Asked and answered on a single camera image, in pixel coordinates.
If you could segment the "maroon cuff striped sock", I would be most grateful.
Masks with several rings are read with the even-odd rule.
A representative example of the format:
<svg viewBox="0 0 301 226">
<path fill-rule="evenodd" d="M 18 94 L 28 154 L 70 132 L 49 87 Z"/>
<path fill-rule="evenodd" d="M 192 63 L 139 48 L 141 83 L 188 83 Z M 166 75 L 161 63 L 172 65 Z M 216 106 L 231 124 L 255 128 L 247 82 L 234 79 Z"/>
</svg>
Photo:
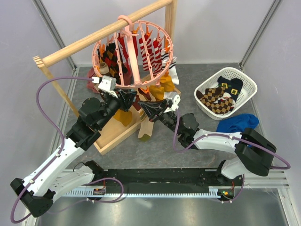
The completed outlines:
<svg viewBox="0 0 301 226">
<path fill-rule="evenodd" d="M 135 108 L 135 110 L 140 113 L 142 108 L 138 104 L 139 101 L 151 101 L 151 93 L 149 91 L 143 91 L 143 90 L 136 90 L 136 96 L 135 101 L 132 103 L 132 106 Z"/>
</svg>

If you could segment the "mustard yellow sock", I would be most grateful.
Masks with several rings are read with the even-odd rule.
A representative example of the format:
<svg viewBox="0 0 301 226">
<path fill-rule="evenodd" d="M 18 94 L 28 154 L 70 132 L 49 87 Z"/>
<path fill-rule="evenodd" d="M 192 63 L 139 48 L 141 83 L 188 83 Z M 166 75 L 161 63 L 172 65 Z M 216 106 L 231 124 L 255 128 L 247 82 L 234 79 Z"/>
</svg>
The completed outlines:
<svg viewBox="0 0 301 226">
<path fill-rule="evenodd" d="M 131 111 L 122 111 L 117 110 L 113 118 L 123 124 L 123 126 L 128 126 L 132 121 L 132 112 Z"/>
<path fill-rule="evenodd" d="M 160 78 L 160 85 L 150 85 L 149 86 L 149 91 L 153 97 L 157 101 L 163 100 L 164 99 L 164 94 L 167 92 L 173 92 L 175 89 L 175 85 L 172 82 L 172 78 L 168 76 L 162 76 Z"/>
</svg>

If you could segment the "wooden hanger rack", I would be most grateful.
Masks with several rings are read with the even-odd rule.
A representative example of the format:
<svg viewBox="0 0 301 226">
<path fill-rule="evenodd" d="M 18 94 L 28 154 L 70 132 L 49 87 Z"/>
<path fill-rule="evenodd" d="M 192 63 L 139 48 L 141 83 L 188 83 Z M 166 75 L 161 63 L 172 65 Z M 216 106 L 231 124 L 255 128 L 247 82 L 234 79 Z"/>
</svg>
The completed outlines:
<svg viewBox="0 0 301 226">
<path fill-rule="evenodd" d="M 45 57 L 34 57 L 37 67 L 52 79 L 49 67 L 93 46 L 91 74 L 108 75 L 121 89 L 159 87 L 176 63 L 172 43 L 177 3 L 158 0 Z"/>
</svg>

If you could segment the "pink round clip hanger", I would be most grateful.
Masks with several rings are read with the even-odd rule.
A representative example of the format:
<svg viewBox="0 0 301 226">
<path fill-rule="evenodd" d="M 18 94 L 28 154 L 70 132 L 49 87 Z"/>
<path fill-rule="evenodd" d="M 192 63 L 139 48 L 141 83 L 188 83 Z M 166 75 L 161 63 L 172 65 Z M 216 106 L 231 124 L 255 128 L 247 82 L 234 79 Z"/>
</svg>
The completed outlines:
<svg viewBox="0 0 301 226">
<path fill-rule="evenodd" d="M 106 49 L 106 45 L 115 43 L 116 52 L 117 52 L 117 63 L 118 70 L 115 75 L 116 85 L 115 87 L 120 89 L 134 89 L 138 87 L 146 87 L 151 84 L 160 85 L 160 78 L 162 76 L 169 75 L 169 65 L 174 57 L 174 46 L 171 40 L 170 35 L 159 25 L 145 20 L 133 21 L 128 16 L 120 15 L 119 20 L 127 22 L 127 26 L 121 28 L 120 30 L 114 32 L 113 34 L 107 36 L 106 43 L 102 43 L 100 40 L 96 42 L 92 51 L 92 65 L 93 70 L 94 66 L 99 65 L 103 52 Z M 121 51 L 121 45 L 118 42 L 117 34 L 122 33 L 125 35 L 125 45 L 128 53 L 128 60 L 130 65 L 130 72 L 128 72 L 126 67 L 126 60 Z M 152 66 L 149 60 L 149 54 L 146 47 L 146 41 L 144 35 L 147 34 L 153 40 L 154 38 L 161 38 L 162 41 L 162 50 L 166 50 L 169 53 L 169 61 L 166 64 L 166 67 L 160 70 L 160 72 L 155 76 L 153 75 Z M 137 38 L 138 46 L 138 57 L 135 55 L 133 36 Z M 139 39 L 142 38 L 144 42 L 144 47 L 146 51 L 146 57 L 149 65 L 149 70 L 143 70 L 143 61 L 142 55 L 139 46 Z"/>
</svg>

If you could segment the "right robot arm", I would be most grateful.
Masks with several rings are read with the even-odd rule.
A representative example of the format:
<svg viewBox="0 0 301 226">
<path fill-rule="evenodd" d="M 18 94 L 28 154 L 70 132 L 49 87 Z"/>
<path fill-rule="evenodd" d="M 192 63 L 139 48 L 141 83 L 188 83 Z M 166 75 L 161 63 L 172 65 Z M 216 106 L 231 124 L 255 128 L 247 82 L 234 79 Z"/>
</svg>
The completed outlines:
<svg viewBox="0 0 301 226">
<path fill-rule="evenodd" d="M 266 177 L 272 166 L 276 147 L 252 128 L 242 132 L 210 132 L 199 128 L 194 114 L 179 116 L 177 106 L 171 100 L 157 102 L 139 101 L 150 121 L 162 122 L 174 132 L 173 141 L 178 141 L 185 150 L 213 149 L 234 154 L 224 160 L 215 174 L 216 182 L 227 185 L 232 179 L 245 173 Z"/>
</svg>

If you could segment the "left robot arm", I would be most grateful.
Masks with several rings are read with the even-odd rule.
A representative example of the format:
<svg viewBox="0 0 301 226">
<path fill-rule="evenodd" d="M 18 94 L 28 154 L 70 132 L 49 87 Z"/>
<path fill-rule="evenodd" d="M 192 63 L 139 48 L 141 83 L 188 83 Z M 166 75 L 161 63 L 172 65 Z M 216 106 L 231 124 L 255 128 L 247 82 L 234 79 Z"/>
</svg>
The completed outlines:
<svg viewBox="0 0 301 226">
<path fill-rule="evenodd" d="M 22 202 L 37 218 L 46 213 L 52 204 L 75 186 L 76 175 L 67 178 L 66 186 L 55 183 L 59 174 L 78 156 L 89 149 L 101 136 L 101 130 L 118 110 L 129 111 L 137 92 L 116 89 L 104 94 L 105 100 L 87 98 L 79 109 L 77 122 L 62 138 L 59 147 L 30 175 L 15 178 L 10 186 Z"/>
</svg>

